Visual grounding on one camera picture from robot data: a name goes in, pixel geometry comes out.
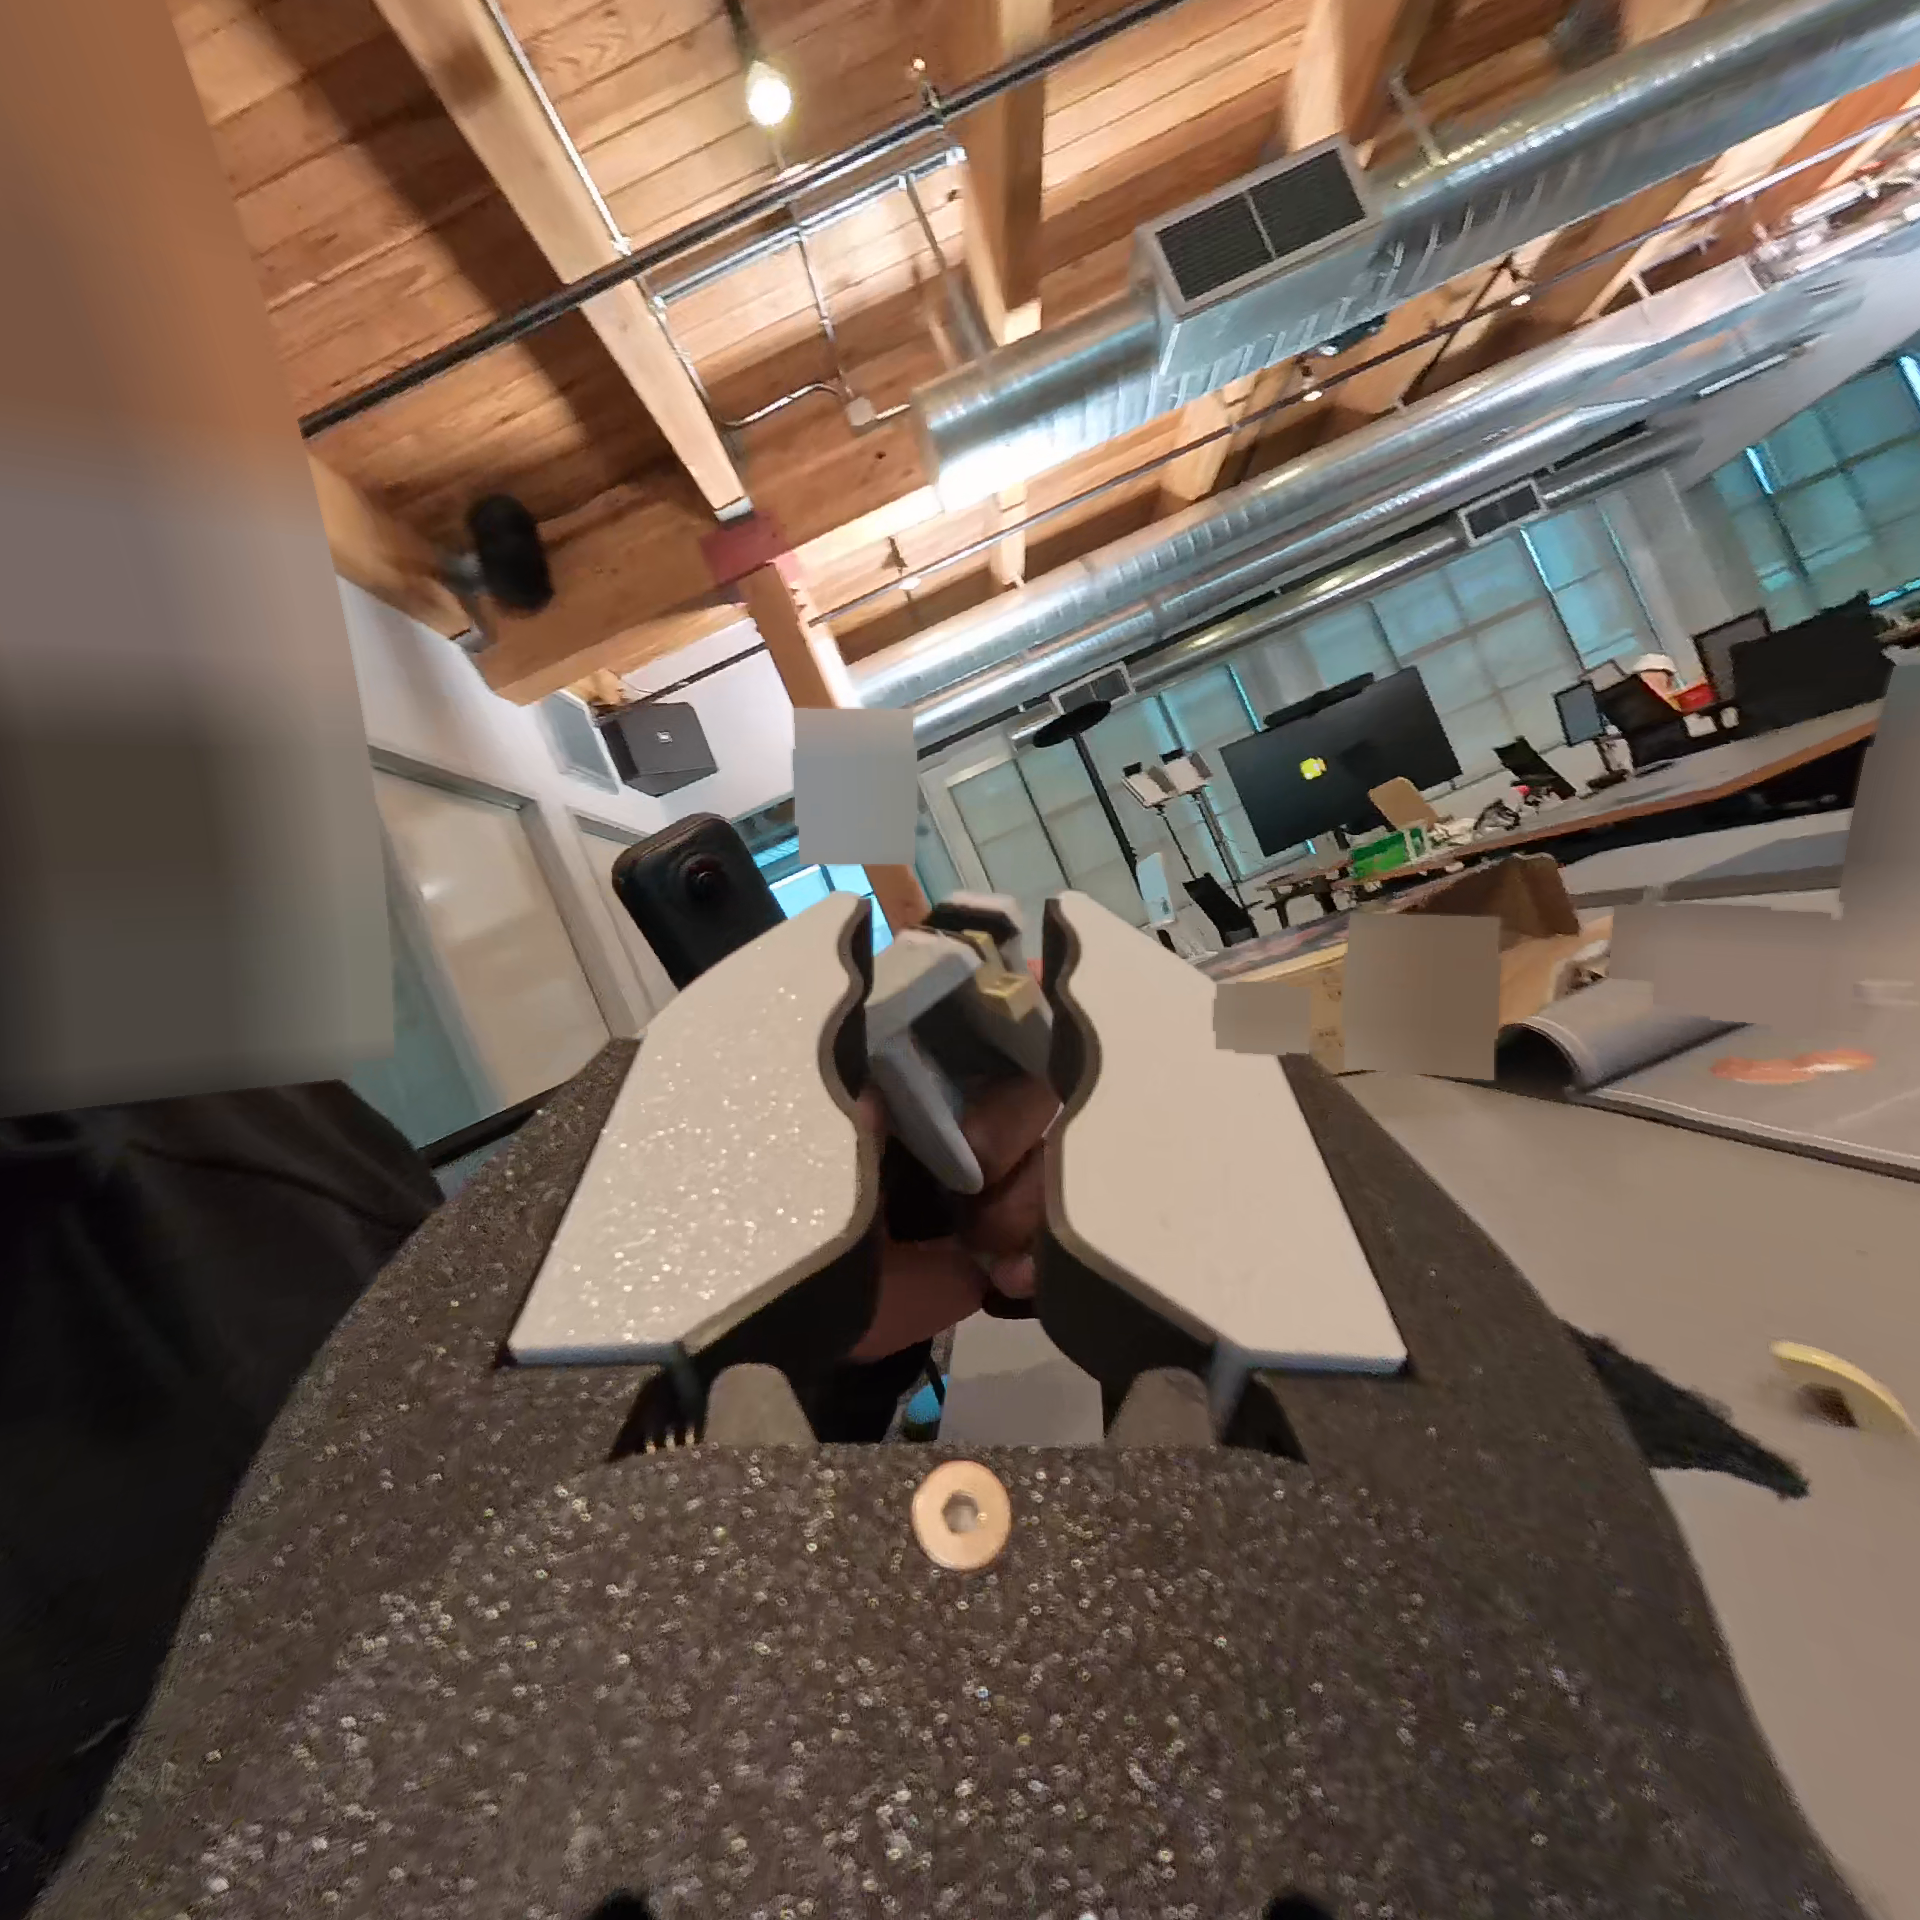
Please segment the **black floor lamp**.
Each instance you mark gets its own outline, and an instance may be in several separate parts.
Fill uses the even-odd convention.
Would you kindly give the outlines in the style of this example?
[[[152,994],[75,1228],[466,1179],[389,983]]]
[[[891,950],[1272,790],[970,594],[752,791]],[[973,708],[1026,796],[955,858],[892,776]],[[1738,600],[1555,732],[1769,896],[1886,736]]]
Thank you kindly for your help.
[[[1140,857],[1139,857],[1139,850],[1134,848],[1131,838],[1126,837],[1126,830],[1125,830],[1122,818],[1117,814],[1117,808],[1113,802],[1113,793],[1109,790],[1109,782],[1103,777],[1103,773],[1096,765],[1094,750],[1089,747],[1089,732],[1094,732],[1094,728],[1104,717],[1109,717],[1110,711],[1113,711],[1113,704],[1104,701],[1104,700],[1094,700],[1084,705],[1062,711],[1062,712],[1049,717],[1044,721],[1044,727],[1040,728],[1040,732],[1033,736],[1033,747],[1050,750],[1050,749],[1060,749],[1060,747],[1070,744],[1070,749],[1077,756],[1079,766],[1086,776],[1086,785],[1089,785],[1089,791],[1094,793],[1094,800],[1100,810],[1100,817],[1104,818],[1104,822],[1110,830],[1110,837],[1117,846],[1117,857],[1121,857],[1121,863],[1125,868],[1125,885],[1126,885],[1126,892],[1131,896],[1131,908],[1139,911],[1139,921],[1144,927],[1151,921],[1151,908],[1148,905],[1148,899],[1144,899],[1142,887],[1140,887]]]

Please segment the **person's left hand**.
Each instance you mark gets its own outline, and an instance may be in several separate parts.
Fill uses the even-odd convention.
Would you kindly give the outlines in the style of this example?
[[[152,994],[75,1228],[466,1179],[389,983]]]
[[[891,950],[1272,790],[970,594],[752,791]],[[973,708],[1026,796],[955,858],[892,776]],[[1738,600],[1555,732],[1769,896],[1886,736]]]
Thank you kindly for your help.
[[[1060,1099],[1044,1077],[1012,1077],[973,1092],[962,1135],[982,1189],[955,1200],[942,1237],[909,1238],[881,1230],[876,1315],[852,1361],[879,1361],[954,1330],[997,1290],[1031,1298],[1044,1228],[1044,1139]]]

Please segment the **black office chair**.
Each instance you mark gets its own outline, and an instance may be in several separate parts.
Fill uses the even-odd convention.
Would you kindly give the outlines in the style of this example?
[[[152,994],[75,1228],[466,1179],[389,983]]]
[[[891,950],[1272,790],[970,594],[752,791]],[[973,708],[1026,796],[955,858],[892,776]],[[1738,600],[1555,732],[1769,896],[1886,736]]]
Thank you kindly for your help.
[[[1784,630],[1740,613],[1694,637],[1694,652],[1740,738],[1879,701],[1893,672],[1866,594]]]

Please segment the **grey desk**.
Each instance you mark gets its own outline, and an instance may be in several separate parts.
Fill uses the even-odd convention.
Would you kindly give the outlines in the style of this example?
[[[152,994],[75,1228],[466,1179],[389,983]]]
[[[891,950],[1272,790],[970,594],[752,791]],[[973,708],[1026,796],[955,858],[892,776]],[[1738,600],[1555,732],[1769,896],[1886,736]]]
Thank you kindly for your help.
[[[1916,1915],[1916,1438],[1818,1416],[1773,1355],[1830,1352],[1916,1413],[1916,1183],[1493,1085],[1347,1089],[1549,1309],[1809,1478],[1660,1485],[1791,1788],[1873,1915]]]

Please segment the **grey instruction booklet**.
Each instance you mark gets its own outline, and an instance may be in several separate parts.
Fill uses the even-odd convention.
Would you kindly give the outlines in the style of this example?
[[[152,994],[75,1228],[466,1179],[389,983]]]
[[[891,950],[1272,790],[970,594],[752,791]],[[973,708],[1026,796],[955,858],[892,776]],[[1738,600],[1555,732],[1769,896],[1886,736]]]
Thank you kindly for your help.
[[[1506,1025],[1496,1080],[1631,1117],[1918,1179],[1914,1011],[1714,1021],[1596,981]]]

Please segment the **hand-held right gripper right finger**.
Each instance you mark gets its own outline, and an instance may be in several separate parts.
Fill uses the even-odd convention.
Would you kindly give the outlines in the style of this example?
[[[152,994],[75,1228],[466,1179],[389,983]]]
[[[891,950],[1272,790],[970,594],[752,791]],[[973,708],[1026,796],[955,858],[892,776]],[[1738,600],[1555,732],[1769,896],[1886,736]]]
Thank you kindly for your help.
[[[1044,908],[1040,1320],[1094,1378],[1397,1375],[1408,1344],[1275,1056],[1214,983],[1084,892]]]

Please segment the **silver air duct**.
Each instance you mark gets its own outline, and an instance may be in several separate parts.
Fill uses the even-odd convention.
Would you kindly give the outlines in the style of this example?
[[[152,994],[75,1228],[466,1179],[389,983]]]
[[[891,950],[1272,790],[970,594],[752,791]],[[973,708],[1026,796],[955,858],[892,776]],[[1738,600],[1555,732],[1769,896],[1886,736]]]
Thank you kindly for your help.
[[[1812,276],[1764,286],[1734,261],[858,661],[858,704],[910,712],[921,742],[962,732],[1243,604],[1285,570],[1530,477],[1800,341],[1834,303],[1850,293]]]
[[[1317,142],[1139,226],[1117,299],[924,387],[927,478],[972,507],[1916,59],[1916,5],[1725,5],[1438,157]]]

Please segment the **black monitor screen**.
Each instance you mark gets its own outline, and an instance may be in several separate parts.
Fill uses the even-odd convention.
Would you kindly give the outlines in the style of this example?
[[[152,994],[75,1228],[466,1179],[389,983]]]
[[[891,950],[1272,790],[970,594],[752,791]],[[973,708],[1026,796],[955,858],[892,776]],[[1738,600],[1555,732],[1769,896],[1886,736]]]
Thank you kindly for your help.
[[[1384,822],[1370,800],[1388,779],[1416,791],[1461,777],[1461,761],[1416,668],[1354,678],[1218,749],[1260,850],[1285,854],[1323,835]]]

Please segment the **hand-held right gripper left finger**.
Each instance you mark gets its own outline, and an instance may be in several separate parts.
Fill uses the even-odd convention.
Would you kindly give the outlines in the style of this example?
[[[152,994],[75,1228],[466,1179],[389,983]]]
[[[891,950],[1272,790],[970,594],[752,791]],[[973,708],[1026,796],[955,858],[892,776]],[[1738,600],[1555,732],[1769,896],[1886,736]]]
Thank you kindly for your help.
[[[872,914],[837,892],[647,1028],[509,1334],[520,1366],[827,1369],[878,1312]]]

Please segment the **tan curved brick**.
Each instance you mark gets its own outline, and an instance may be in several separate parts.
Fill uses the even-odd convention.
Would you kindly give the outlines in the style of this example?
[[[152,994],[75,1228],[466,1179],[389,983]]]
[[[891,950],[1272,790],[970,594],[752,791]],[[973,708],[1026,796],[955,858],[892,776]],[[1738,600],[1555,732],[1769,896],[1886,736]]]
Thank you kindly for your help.
[[[1804,1342],[1769,1346],[1794,1395],[1832,1426],[1895,1438],[1916,1438],[1916,1422],[1903,1400],[1858,1363]]]

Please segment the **black round ceiling fixture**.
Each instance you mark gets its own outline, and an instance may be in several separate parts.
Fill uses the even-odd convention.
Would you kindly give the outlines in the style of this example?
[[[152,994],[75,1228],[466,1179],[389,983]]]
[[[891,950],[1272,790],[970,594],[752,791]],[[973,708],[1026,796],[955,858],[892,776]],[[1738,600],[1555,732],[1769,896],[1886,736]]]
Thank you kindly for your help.
[[[463,604],[481,600],[514,613],[538,613],[556,585],[538,518],[511,493],[476,496],[466,512],[469,543],[446,550],[437,574]]]

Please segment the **black wall speaker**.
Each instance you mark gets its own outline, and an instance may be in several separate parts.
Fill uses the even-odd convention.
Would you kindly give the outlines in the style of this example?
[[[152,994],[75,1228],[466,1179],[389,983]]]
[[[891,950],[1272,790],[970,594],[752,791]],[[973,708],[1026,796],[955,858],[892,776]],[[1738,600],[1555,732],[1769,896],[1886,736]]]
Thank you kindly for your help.
[[[621,785],[666,797],[717,773],[716,750],[693,704],[641,701],[597,721]]]

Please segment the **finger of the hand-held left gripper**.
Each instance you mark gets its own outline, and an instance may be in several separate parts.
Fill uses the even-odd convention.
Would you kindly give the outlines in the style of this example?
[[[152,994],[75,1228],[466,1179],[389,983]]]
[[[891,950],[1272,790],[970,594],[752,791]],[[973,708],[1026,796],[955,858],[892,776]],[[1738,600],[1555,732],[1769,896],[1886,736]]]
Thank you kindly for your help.
[[[1046,1074],[1052,1014],[1026,955],[1019,903],[997,894],[954,894],[929,911],[924,931],[965,945],[978,960],[946,1000],[972,1043],[1007,1068]]]
[[[872,1077],[895,1137],[940,1186],[978,1195],[985,1179],[965,1128],[965,1095],[940,1049],[959,1032],[978,955],[944,933],[898,933],[865,996]]]

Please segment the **brown cardboard box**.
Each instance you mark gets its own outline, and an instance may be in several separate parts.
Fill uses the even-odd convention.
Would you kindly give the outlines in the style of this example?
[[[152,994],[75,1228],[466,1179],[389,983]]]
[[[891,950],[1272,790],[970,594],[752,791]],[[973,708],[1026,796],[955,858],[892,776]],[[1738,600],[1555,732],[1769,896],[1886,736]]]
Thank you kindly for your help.
[[[1603,953],[1549,857],[1442,876],[1212,962],[1214,1043],[1331,1071],[1496,1077],[1497,1043]]]

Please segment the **wooden pillar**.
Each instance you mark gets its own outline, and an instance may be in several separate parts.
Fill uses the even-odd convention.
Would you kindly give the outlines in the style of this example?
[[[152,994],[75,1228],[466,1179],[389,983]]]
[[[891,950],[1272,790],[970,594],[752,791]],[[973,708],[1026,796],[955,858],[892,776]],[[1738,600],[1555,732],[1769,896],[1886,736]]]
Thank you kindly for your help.
[[[797,712],[791,756],[802,862],[858,863],[892,931],[922,924],[916,723],[903,711],[861,701],[773,522],[742,518],[717,527],[705,540],[705,560],[717,589],[738,591]]]

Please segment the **wooden table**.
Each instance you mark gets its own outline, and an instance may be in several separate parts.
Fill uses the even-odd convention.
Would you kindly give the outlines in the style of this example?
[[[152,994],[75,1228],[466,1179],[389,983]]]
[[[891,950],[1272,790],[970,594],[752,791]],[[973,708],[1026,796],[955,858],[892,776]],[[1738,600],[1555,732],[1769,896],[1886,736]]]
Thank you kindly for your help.
[[[1562,837],[1638,826],[1669,811],[1757,791],[1773,779],[1869,742],[1878,731],[1883,711],[1884,701],[1870,701],[1755,740],[1722,742],[1661,769],[1638,773],[1616,790],[1549,808],[1516,832],[1479,837],[1468,844],[1466,853],[1502,854],[1539,848]]]

